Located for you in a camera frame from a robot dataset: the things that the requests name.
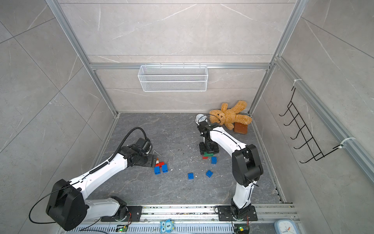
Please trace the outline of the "green lego brick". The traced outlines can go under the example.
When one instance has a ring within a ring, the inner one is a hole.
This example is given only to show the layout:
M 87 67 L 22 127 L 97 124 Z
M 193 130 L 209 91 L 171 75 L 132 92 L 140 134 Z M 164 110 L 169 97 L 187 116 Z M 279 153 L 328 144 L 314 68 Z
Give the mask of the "green lego brick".
M 204 158 L 207 158 L 207 157 L 213 157 L 213 156 L 214 156 L 213 153 L 206 153 L 206 152 L 205 152 L 205 153 L 203 154 L 203 157 L 204 157 Z

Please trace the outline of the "red long lego brick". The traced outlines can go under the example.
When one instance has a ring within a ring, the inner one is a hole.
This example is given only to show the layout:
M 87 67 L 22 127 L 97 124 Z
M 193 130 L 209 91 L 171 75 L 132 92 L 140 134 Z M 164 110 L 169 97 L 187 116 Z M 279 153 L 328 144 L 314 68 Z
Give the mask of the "red long lego brick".
M 164 163 L 164 162 L 161 162 L 161 163 L 156 164 L 155 167 L 162 168 L 162 166 L 164 166 L 164 165 L 165 165 L 165 163 Z

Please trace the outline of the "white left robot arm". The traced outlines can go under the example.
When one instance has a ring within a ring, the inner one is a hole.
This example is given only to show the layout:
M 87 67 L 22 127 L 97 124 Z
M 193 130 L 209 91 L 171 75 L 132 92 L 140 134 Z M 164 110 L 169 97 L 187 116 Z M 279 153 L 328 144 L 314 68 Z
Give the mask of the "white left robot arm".
M 95 218 L 123 221 L 129 216 L 127 204 L 117 196 L 89 200 L 89 195 L 115 174 L 130 166 L 154 167 L 153 146 L 146 138 L 122 146 L 107 160 L 92 170 L 66 181 L 56 182 L 46 207 L 46 214 L 64 230 L 70 231 L 80 223 Z

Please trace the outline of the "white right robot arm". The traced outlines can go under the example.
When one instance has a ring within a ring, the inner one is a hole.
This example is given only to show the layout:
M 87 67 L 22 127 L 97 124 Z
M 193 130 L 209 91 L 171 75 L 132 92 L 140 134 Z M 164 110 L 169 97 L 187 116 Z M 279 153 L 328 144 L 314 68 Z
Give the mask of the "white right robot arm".
M 240 142 L 217 123 L 202 121 L 197 128 L 203 137 L 203 141 L 199 143 L 203 157 L 214 156 L 219 153 L 220 147 L 231 156 L 232 174 L 237 185 L 230 206 L 217 207 L 219 220 L 248 218 L 250 221 L 257 221 L 256 210 L 251 205 L 251 195 L 264 173 L 257 147 Z

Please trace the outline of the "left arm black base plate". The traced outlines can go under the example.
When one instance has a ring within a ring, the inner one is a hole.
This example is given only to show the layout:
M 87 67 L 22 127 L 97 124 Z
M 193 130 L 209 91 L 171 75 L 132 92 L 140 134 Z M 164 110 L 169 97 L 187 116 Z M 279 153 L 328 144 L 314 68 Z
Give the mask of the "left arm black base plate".
M 100 219 L 101 222 L 125 222 L 125 221 L 140 221 L 142 214 L 142 206 L 127 206 L 120 207 L 119 211 L 114 216 L 104 216 Z

